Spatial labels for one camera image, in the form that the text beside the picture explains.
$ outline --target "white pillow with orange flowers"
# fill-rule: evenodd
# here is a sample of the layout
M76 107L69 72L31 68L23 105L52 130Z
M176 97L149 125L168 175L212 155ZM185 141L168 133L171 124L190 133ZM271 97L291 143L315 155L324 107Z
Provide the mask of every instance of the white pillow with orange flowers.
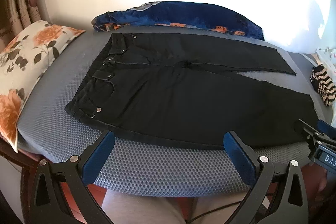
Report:
M19 115L36 83L84 30L39 20L0 53L0 133L17 152Z

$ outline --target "mattress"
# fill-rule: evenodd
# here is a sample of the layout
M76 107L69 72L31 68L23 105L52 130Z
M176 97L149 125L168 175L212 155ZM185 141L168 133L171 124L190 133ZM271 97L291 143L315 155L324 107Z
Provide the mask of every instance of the mattress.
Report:
M164 26L125 26L115 32L179 32L212 35L276 48L296 72L240 72L257 80L310 94L318 117L331 121L332 110L313 90L308 71L313 67L300 54L248 37ZM87 31L75 39L54 61L34 88L18 121L19 147L41 153L52 162L81 154L100 132L85 126L64 110L73 98L91 63L107 43L111 33ZM274 162L309 162L306 143L256 150ZM246 190L227 154L222 150L191 150L162 147L116 138L115 147L95 181L96 185L122 193L146 196L206 196Z

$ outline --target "blue blanket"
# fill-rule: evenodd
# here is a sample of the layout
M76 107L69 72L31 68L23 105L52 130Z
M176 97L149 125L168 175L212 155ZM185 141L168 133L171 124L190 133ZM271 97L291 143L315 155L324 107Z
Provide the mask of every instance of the blue blanket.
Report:
M124 25L163 25L212 30L264 40L261 27L243 15L206 3L149 2L126 11L106 12L95 17L91 23L96 31L112 31Z

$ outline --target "striped knit fabric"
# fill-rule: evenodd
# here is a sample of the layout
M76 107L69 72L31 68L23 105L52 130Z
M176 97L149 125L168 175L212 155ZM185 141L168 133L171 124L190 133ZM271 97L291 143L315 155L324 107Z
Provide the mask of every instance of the striped knit fabric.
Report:
M314 90L320 94L325 105L330 106L335 100L336 86L333 84L332 79L323 65L313 68L310 82Z

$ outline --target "gray mattress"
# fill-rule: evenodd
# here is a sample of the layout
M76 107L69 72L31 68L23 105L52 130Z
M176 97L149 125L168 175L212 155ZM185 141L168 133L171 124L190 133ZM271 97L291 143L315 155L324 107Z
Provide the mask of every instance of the gray mattress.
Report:
M308 79L313 65L300 54L288 53L264 41L207 30L126 26L116 32L193 33L274 47L297 73L296 76L276 72L240 73L310 94L318 117L329 123L331 121L331 108L323 104ZM70 117L64 107L73 98L91 63L110 35L110 32L85 32L46 71L19 118L19 147L41 153L53 162L60 162L71 155L79 155L97 139L99 131ZM300 165L304 165L308 162L309 149L305 143L297 143L258 149L256 152L275 162L287 163L296 159ZM123 193L148 196L205 196L247 189L222 150L168 148L120 138L116 139L115 147L95 184Z

